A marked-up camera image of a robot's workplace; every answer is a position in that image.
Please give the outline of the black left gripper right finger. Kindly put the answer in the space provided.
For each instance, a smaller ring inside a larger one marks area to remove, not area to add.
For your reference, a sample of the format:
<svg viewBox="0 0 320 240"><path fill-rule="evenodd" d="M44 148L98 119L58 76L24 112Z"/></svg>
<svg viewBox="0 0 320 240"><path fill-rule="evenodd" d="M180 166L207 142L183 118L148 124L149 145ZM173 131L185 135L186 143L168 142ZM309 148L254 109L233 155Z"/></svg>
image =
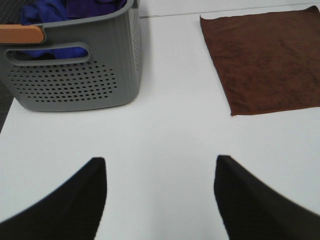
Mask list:
<svg viewBox="0 0 320 240"><path fill-rule="evenodd" d="M282 196L232 157L216 159L213 191L231 240L318 240L320 216Z"/></svg>

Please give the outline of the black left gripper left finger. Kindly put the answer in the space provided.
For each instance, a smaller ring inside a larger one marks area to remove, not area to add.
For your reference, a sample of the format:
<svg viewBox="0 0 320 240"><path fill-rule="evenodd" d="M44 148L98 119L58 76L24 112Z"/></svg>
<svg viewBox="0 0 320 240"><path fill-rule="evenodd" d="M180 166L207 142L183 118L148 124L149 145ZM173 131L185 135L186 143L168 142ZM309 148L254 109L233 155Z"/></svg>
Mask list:
<svg viewBox="0 0 320 240"><path fill-rule="evenodd" d="M1 222L0 238L93 240L106 199L106 161L94 157L52 193Z"/></svg>

